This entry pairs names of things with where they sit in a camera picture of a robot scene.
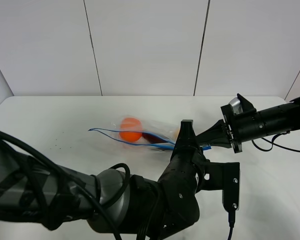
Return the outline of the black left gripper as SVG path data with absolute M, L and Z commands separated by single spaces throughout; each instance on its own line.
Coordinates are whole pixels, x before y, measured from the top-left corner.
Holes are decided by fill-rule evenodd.
M 158 184 L 155 203 L 146 235 L 163 240 L 196 223 L 200 217 L 195 194 L 203 183 L 206 161 L 201 147 L 176 147 Z

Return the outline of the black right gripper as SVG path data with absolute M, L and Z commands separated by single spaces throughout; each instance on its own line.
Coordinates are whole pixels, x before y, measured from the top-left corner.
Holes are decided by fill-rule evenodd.
M 234 114 L 229 104 L 224 105 L 221 107 L 224 120 L 218 120 L 212 127 L 197 136 L 193 129 L 193 120 L 182 120 L 174 149 L 197 149 L 198 142 L 201 142 L 202 147 L 233 148 L 235 153 L 241 153 L 243 151 L 242 143 L 259 137 L 259 114 L 253 104 L 241 94 L 238 93 L 236 98 L 239 98 L 242 104 L 243 112 L 241 114 Z M 230 142 L 227 140 L 225 123 L 228 128 Z

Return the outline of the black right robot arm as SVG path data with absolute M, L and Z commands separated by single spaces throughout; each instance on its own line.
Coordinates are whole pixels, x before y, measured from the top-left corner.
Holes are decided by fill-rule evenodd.
M 258 111 L 241 94 L 221 107 L 223 119 L 196 139 L 202 146 L 232 148 L 242 152 L 242 143 L 300 130 L 300 97 L 288 103 Z

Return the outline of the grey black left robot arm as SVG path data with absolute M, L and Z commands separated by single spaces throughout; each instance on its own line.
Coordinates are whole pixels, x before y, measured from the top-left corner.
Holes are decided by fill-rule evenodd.
M 39 223 L 50 231 L 87 220 L 120 239 L 162 240 L 198 221 L 196 193 L 206 173 L 191 121 L 182 121 L 170 162 L 157 181 L 118 163 L 98 175 L 55 164 L 21 140 L 0 131 L 0 221 Z

